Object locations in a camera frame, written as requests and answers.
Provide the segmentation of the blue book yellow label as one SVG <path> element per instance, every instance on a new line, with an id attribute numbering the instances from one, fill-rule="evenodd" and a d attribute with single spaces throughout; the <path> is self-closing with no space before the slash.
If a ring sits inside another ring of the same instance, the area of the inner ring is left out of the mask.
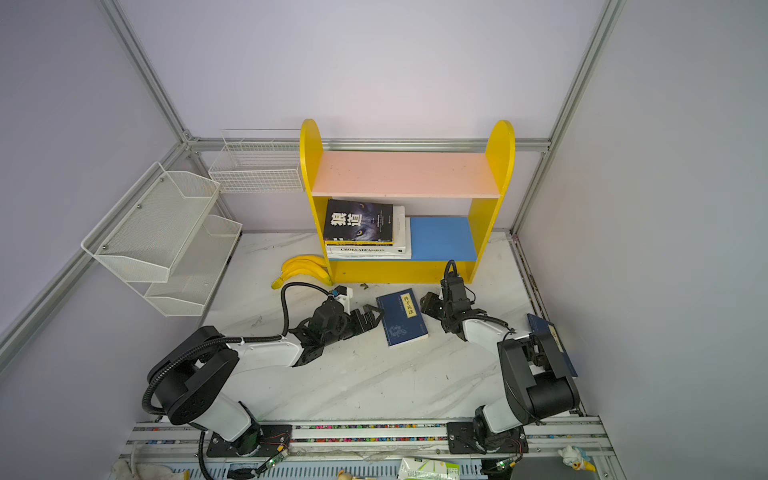
<path id="1" fill-rule="evenodd" d="M 383 312 L 382 323 L 389 347 L 428 337 L 428 329 L 412 289 L 379 296 L 376 302 Z"/>
<path id="2" fill-rule="evenodd" d="M 531 313 L 527 315 L 527 321 L 531 334 L 536 338 L 538 344 L 540 360 L 536 360 L 535 363 L 547 370 L 555 370 L 556 372 L 566 368 L 571 377 L 577 378 L 578 373 L 554 324 Z"/>

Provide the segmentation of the white Javen Mao portfolio book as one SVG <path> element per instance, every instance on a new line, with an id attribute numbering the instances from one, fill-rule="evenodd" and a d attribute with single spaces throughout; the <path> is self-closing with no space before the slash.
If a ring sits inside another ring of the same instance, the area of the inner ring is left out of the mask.
<path id="1" fill-rule="evenodd" d="M 411 219 L 397 221 L 397 242 L 393 246 L 335 246 L 326 245 L 332 260 L 410 260 L 412 258 Z"/>

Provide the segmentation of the white Chokladfabriken book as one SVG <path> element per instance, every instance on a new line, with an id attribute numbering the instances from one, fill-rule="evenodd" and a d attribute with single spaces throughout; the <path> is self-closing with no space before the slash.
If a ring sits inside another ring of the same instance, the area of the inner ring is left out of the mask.
<path id="1" fill-rule="evenodd" d="M 330 257 L 396 257 L 407 252 L 405 207 L 331 200 L 322 237 Z"/>

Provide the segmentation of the black book white characters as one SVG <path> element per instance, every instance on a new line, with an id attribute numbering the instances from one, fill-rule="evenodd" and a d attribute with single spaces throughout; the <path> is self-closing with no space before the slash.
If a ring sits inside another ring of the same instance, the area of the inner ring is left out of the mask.
<path id="1" fill-rule="evenodd" d="M 323 239 L 326 242 L 387 243 L 394 239 L 394 206 L 375 202 L 330 199 Z"/>

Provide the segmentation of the yellow paperback book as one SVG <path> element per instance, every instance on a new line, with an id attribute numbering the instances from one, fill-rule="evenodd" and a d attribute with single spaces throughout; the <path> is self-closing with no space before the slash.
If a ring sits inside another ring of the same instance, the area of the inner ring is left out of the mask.
<path id="1" fill-rule="evenodd" d="M 395 244 L 394 241 L 373 241 L 373 240 L 363 240 L 363 241 L 352 241 L 352 240 L 324 240 L 325 245 L 335 245 L 335 246 L 393 246 Z"/>

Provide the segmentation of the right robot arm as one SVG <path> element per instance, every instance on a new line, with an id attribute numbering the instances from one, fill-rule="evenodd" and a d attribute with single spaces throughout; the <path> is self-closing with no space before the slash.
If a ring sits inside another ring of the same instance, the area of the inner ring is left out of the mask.
<path id="1" fill-rule="evenodd" d="M 471 437 L 479 449 L 498 450 L 523 426 L 579 406 L 573 372 L 550 328 L 519 335 L 506 321 L 476 308 L 460 277 L 449 276 L 440 285 L 440 293 L 420 299 L 421 311 L 439 320 L 446 333 L 483 347 L 499 362 L 502 398 L 478 407 L 472 422 Z"/>

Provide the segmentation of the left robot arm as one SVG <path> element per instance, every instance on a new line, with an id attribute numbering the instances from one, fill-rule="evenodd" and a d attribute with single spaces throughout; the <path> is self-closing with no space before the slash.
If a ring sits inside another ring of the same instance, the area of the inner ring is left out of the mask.
<path id="1" fill-rule="evenodd" d="M 225 393 L 236 375 L 304 366 L 327 346 L 375 329 L 383 314 L 372 305 L 348 311 L 329 297 L 283 336 L 227 337 L 212 326 L 201 327 L 153 367 L 141 406 L 174 425 L 189 424 L 226 442 L 242 442 L 259 434 L 260 427 L 242 402 Z"/>

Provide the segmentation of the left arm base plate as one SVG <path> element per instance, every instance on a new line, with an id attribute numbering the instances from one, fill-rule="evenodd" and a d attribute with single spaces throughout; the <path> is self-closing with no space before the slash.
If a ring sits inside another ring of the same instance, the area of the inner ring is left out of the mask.
<path id="1" fill-rule="evenodd" d="M 208 458 L 269 458 L 280 449 L 287 450 L 292 437 L 290 424 L 260 424 L 249 428 L 232 442 L 214 433 L 207 447 Z"/>

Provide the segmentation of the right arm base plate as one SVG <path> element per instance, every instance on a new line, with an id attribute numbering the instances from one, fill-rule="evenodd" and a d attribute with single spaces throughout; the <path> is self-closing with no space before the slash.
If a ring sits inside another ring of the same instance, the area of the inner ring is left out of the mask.
<path id="1" fill-rule="evenodd" d="M 527 437 L 521 427 L 493 433 L 478 422 L 449 422 L 446 425 L 451 454 L 526 454 Z"/>

